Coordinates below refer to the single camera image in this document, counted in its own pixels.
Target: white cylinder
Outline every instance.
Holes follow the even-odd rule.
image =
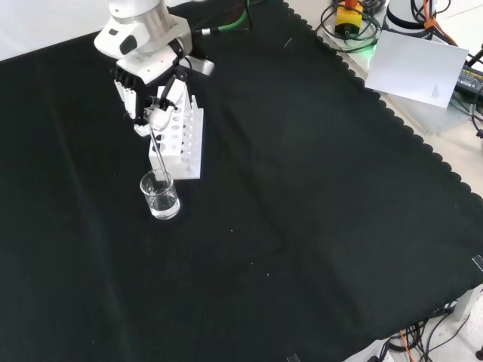
[[[109,10],[114,17],[137,17],[153,9],[162,0],[111,0]]]
[[[417,9],[420,9],[423,6],[423,0],[414,0],[414,3]],[[433,13],[435,12],[436,3],[437,3],[437,0],[434,0],[433,9],[432,9]],[[390,11],[392,15],[397,17],[399,20],[412,23],[414,25],[419,25],[419,23],[414,19],[413,13],[411,11],[411,0],[391,0],[389,2],[387,10]],[[389,29],[394,30],[396,32],[402,32],[404,34],[416,34],[416,33],[425,32],[424,26],[422,24],[420,25],[421,29],[407,29],[396,25],[387,16],[385,21]]]

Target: white paper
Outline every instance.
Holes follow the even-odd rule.
[[[394,32],[382,32],[367,88],[446,108],[468,50]]]

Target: black cable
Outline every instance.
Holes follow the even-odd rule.
[[[413,325],[413,327],[414,327],[413,330],[411,330],[411,328],[406,328],[406,333],[403,333],[403,336],[406,337],[406,340],[408,342],[408,349],[409,350],[415,348],[417,346],[417,343],[423,338],[423,335],[421,334],[420,324],[416,323],[416,324]],[[413,339],[413,342],[409,343],[408,336],[411,332],[416,333],[416,339]],[[404,346],[395,345],[395,344],[390,342],[392,339],[400,339],[400,338],[401,338],[400,336],[394,336],[394,337],[389,338],[389,349],[391,351],[406,352],[406,348]]]
[[[447,9],[449,9],[449,8],[450,8],[450,6],[451,6],[451,0],[448,0],[448,5],[446,5],[446,8],[445,8],[444,10],[441,10],[441,11],[436,11],[436,12],[435,12],[435,16],[436,16],[437,14],[444,13],[444,12],[445,12]]]
[[[461,102],[459,99],[457,99],[455,96],[453,96],[451,98],[452,100],[455,100],[460,106],[461,108],[463,108],[466,112],[464,112],[462,109],[459,109],[458,107],[456,107],[453,103],[450,103],[454,108],[456,109],[459,109],[461,112],[465,113],[465,115],[470,115],[471,116],[471,111],[468,107],[466,107],[466,105]],[[480,114],[480,115],[483,115],[483,113],[481,113],[483,110],[480,109],[480,107],[476,107],[476,111]],[[480,118],[479,116],[475,115],[475,119],[478,119],[480,122],[483,123],[483,118]]]
[[[379,362],[383,362],[384,358],[386,358],[387,352],[389,350],[389,341],[383,344],[383,347],[379,353]]]
[[[423,330],[421,331],[421,336],[424,334],[424,329],[425,328],[426,328],[426,325],[423,326]],[[416,339],[416,337],[414,336],[413,333],[411,333],[411,336],[413,337],[413,339]],[[424,345],[423,345],[422,339],[420,339],[419,343],[417,343],[416,348],[420,350],[422,356],[425,354],[425,350],[424,350]]]
[[[475,94],[475,98],[473,98],[473,104],[470,107],[470,111],[471,111],[470,113],[471,113],[471,121],[473,122],[473,126],[475,126],[476,128],[476,136],[483,139],[483,130],[478,128],[475,121],[475,119],[478,119],[478,116],[475,115],[475,108],[476,108],[476,104],[478,103],[478,98],[481,96],[482,91],[483,91],[483,86],[480,87],[478,92]]]
[[[255,6],[255,5],[260,5],[260,4],[264,3],[264,2],[267,2],[267,0],[254,0],[253,2],[250,2],[250,6],[251,6],[251,7],[253,7],[253,6]],[[216,19],[218,19],[219,17],[222,17],[223,15],[226,15],[226,14],[228,14],[228,13],[232,12],[232,11],[235,11],[235,10],[238,10],[238,9],[242,9],[242,8],[243,8],[243,9],[246,9],[246,7],[245,7],[245,6],[246,6],[246,2],[244,2],[244,4],[243,4],[243,5],[236,5],[236,6],[233,6],[233,7],[228,8],[228,9],[226,9],[226,10],[224,10],[224,11],[222,11],[222,12],[218,13],[218,14],[215,14],[215,15],[213,15],[213,16],[211,16],[211,17],[207,17],[207,18],[205,18],[205,19],[203,19],[203,20],[199,21],[198,23],[196,23],[195,25],[193,25],[193,26],[192,26],[192,29],[194,29],[194,30],[193,30],[193,32],[197,32],[197,31],[199,31],[199,30],[201,29],[201,27],[202,27],[203,25],[205,25],[206,23],[208,23],[208,22],[210,22],[210,21],[213,21],[213,20],[216,20]],[[250,19],[251,19],[250,13],[249,13],[249,12],[247,12],[247,15],[248,15],[248,20],[250,20]]]
[[[184,59],[186,62],[188,62],[188,64],[189,64],[189,69],[190,69],[190,70],[193,70],[193,65],[191,64],[191,60],[189,60],[187,57],[184,57],[183,59]]]
[[[432,335],[434,334],[434,332],[436,331],[436,329],[439,327],[439,325],[441,323],[443,323],[443,321],[448,318],[450,316],[450,314],[446,314],[443,318],[441,318],[439,320],[439,322],[434,326],[434,328],[431,330],[431,333],[429,334],[429,337],[428,337],[428,342],[426,342],[426,354],[423,355],[421,357],[421,360],[423,359],[424,357],[424,360],[425,362],[427,362],[429,360],[429,344],[431,343],[431,338],[432,338]]]
[[[325,8],[325,10],[322,12],[322,15],[320,16],[320,24],[315,29],[315,34],[317,34],[317,32],[320,30],[320,28],[322,28],[326,34],[329,34],[333,38],[337,38],[337,39],[344,40],[344,41],[346,41],[346,40],[369,41],[369,43],[362,45],[361,47],[356,47],[356,48],[352,48],[352,49],[336,49],[336,48],[333,48],[330,45],[324,43],[317,36],[318,41],[320,41],[325,47],[330,48],[331,50],[337,51],[337,52],[340,52],[340,53],[354,53],[356,51],[362,51],[364,49],[372,47],[373,45],[375,45],[377,43],[377,40],[378,40],[377,34],[381,31],[381,26],[380,26],[379,22],[376,20],[376,18],[374,17],[374,15],[376,13],[376,9],[380,8],[381,2],[384,4],[384,2],[382,0],[377,0],[377,1],[367,0],[365,2],[360,2],[360,4],[363,7],[363,11],[359,11],[358,9],[345,6],[345,5],[343,5],[339,2],[332,2],[332,4],[329,5],[327,8]],[[362,31],[360,31],[360,33],[357,34],[356,36],[338,35],[338,34],[331,32],[325,26],[325,22],[332,15],[337,13],[338,8],[345,8],[347,10],[351,10],[351,11],[354,11],[356,13],[359,13],[362,16],[362,19],[367,23],[367,26]],[[330,12],[329,15],[324,17],[329,10],[332,10],[332,12]],[[370,27],[373,28],[372,33],[370,35],[363,37],[362,35],[366,31],[368,31]]]
[[[474,60],[475,60],[475,61],[477,61],[478,63],[483,64],[483,61],[481,61],[481,59],[478,59],[478,58],[477,58],[477,57],[475,57],[474,55],[468,54],[468,57],[470,57],[471,59],[474,59]]]
[[[248,16],[248,28],[249,30],[251,31],[253,28],[254,28],[254,23],[253,21],[251,21],[251,14],[250,14],[250,9],[249,9],[249,5],[248,5],[248,0],[245,0],[245,11],[247,12],[247,16]]]
[[[454,336],[452,336],[448,341],[443,342],[443,343],[437,345],[436,347],[431,348],[427,353],[429,354],[431,351],[434,351],[435,349],[441,347],[442,345],[445,345],[446,343],[450,342],[453,338],[455,338],[458,335],[458,333],[463,329],[463,327],[465,326],[466,322],[469,320],[469,316],[470,315],[471,315],[471,313],[468,314],[468,317],[465,319],[465,321],[463,322],[463,324],[461,324],[460,328],[458,328],[458,330],[456,331],[456,333],[454,334]]]

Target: table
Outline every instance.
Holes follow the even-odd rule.
[[[281,2],[253,18],[198,43],[202,178],[171,222],[94,35],[0,64],[5,360],[341,361],[479,284],[481,200]]]
[[[320,14],[330,2],[314,2],[312,0],[290,1],[287,3],[294,11],[307,21],[313,29],[320,24]],[[471,6],[477,7],[481,2],[473,2]],[[467,11],[470,3],[455,2],[450,7],[451,11],[441,14],[440,24],[448,34],[458,42],[462,48],[476,53],[481,49],[483,38],[475,31],[478,19],[483,14],[483,7]],[[384,11],[379,14],[378,20],[382,23]],[[349,68],[356,72],[357,76],[366,79],[369,71],[371,51],[354,54],[340,54]],[[470,185],[472,191],[483,195],[483,141],[475,137],[475,128],[467,115],[449,105],[447,109],[406,100],[388,94],[382,94],[381,99],[387,106],[410,126],[415,134],[424,139],[424,142],[433,147],[434,152],[439,153],[449,163],[454,172],[458,173],[462,180]]]

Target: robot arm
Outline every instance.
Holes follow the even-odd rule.
[[[112,0],[109,10],[94,45],[118,59],[115,86],[129,117],[142,124],[146,86],[180,74],[179,62],[192,50],[191,31],[186,19],[168,13],[164,0]]]

